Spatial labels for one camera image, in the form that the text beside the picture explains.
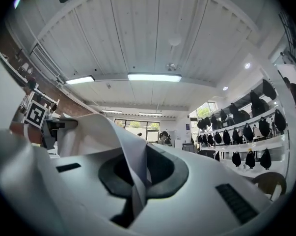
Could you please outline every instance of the white wooden ceiling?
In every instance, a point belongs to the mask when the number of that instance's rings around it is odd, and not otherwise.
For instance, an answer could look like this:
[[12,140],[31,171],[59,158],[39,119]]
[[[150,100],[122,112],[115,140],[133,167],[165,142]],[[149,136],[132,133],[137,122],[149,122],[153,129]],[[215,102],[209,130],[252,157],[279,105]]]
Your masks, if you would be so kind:
[[[233,72],[232,60],[254,31],[244,13],[225,1],[29,0],[9,23],[29,53],[38,40],[65,79],[159,72],[213,85],[108,80],[69,86],[86,102],[191,108],[216,94],[214,87]],[[177,35],[181,43],[170,45]],[[180,69],[168,72],[168,63]]]

